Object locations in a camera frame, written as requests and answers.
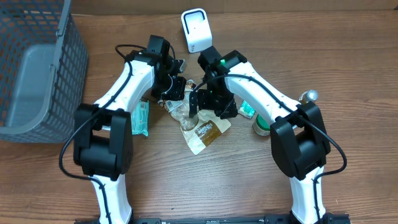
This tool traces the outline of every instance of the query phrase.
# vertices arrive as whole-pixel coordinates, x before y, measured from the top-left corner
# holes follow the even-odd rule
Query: teal wrapper
[[[139,101],[131,113],[132,134],[143,134],[148,137],[149,101]]]
[[[252,119],[254,114],[256,113],[256,110],[253,109],[253,107],[251,107],[249,105],[249,103],[247,103],[246,101],[243,101],[243,103],[239,109],[239,113],[249,119]]]

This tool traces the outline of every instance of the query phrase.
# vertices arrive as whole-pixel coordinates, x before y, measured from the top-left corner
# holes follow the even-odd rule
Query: plastic bin
[[[2,0],[0,11],[0,139],[63,142],[88,66],[70,0]]]

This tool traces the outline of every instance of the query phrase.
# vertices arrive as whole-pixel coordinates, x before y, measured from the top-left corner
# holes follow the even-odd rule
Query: robotic arm
[[[152,35],[146,49],[133,50],[126,56],[123,72],[111,89],[93,105],[81,104],[75,112],[75,128],[79,128],[108,105],[91,126],[86,125],[76,135],[73,160],[85,175],[104,185],[109,214],[115,224],[127,224],[133,218],[124,176],[132,161],[131,112],[150,88],[152,96],[158,100],[182,100],[184,97],[186,79],[177,74],[183,72],[185,61],[172,58],[169,47],[163,37]],[[109,102],[118,91],[119,95]],[[109,138],[93,135],[93,130],[100,129],[110,131]],[[92,183],[101,211],[96,223],[108,223],[102,189]]]
[[[290,177],[293,195],[290,221],[304,224],[317,223],[313,179],[323,172],[326,155],[330,152],[329,142],[281,107],[263,87],[250,79],[262,83],[291,111],[302,115],[325,133],[319,108],[313,102],[301,105],[298,101],[283,95],[266,82],[236,50],[222,57],[214,47],[210,47],[201,53],[198,63],[205,71],[203,81],[207,83],[207,90],[191,93],[190,116],[197,113],[198,106],[199,110],[213,110],[221,119],[233,118],[237,115],[234,94],[246,100],[271,126],[272,156],[281,171]],[[227,74],[231,77],[216,78]],[[293,129],[297,126],[303,128],[303,131],[295,135]],[[331,214],[326,214],[322,204],[320,179],[317,192],[319,215],[327,221]]]

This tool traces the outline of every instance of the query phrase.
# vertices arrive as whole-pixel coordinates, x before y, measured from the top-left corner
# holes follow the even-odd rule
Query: wood grain
[[[271,84],[292,98],[320,94],[328,134],[348,157],[348,168],[324,178],[329,212],[349,213],[353,223],[398,223],[398,13],[273,12],[211,14],[214,46],[244,54]],[[90,53],[84,102],[92,103],[123,69],[116,44],[146,45],[150,34],[168,39],[184,74],[203,71],[188,54],[179,15],[75,17]],[[150,105],[149,137],[134,137],[127,191],[136,217],[253,217],[286,213],[289,180],[275,165],[268,138],[252,121],[232,127],[194,156],[178,123]],[[72,223],[99,214],[89,182],[58,169],[59,144],[0,144],[0,223]],[[73,164],[72,148],[64,158]],[[326,170],[341,158],[328,155]]]
[[[397,0],[79,0],[72,13],[86,15],[181,14],[203,8],[207,13],[393,10]]]

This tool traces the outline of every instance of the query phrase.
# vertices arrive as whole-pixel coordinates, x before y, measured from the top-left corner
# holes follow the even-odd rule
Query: green lid
[[[265,131],[270,131],[271,130],[269,128],[269,125],[267,124],[267,122],[260,115],[257,115],[256,124],[259,126],[259,128],[261,128],[261,129],[263,129]]]

